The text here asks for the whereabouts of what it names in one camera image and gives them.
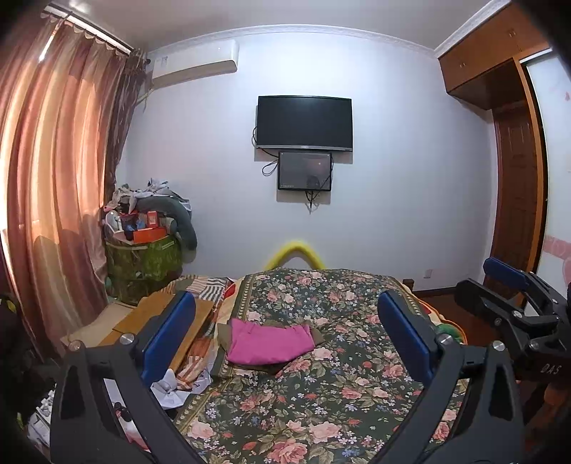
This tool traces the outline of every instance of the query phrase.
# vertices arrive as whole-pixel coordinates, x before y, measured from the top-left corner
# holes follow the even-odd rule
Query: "television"
[[[287,151],[278,158],[278,189],[331,191],[331,152]]]
[[[350,98],[258,97],[256,148],[353,151]]]

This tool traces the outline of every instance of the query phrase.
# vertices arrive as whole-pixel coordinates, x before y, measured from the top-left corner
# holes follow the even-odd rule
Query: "pink cloth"
[[[227,359],[234,364],[261,366],[288,362],[315,348],[307,325],[281,329],[230,319],[230,326],[232,345]]]

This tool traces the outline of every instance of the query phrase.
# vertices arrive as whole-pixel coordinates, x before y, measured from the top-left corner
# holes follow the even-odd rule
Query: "striped cloth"
[[[200,332],[192,342],[185,360],[176,373],[178,389],[191,390],[194,381],[206,368],[208,354],[214,347],[214,332],[218,312],[224,301],[226,290],[234,283],[227,277],[208,277],[206,275],[184,275],[170,282],[163,293],[176,293],[185,290],[192,293],[195,298],[212,301],[214,306],[208,315]]]

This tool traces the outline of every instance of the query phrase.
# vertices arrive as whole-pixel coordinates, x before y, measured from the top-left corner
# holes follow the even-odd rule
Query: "white air conditioner unit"
[[[152,87],[158,89],[201,77],[235,73],[237,70],[237,41],[203,43],[158,57],[152,71]]]

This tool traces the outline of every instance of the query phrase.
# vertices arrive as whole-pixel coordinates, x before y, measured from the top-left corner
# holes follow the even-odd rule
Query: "bolt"
[[[449,334],[440,334],[438,336],[438,342],[442,345],[450,345],[453,341],[454,339]]]
[[[81,340],[73,340],[68,345],[68,348],[70,351],[78,351],[82,346],[83,346],[83,342]]]
[[[494,340],[492,342],[492,347],[496,350],[496,351],[504,351],[505,350],[505,345],[500,342],[499,340]]]
[[[123,334],[119,337],[119,342],[121,345],[130,345],[135,340],[135,335],[133,334]]]

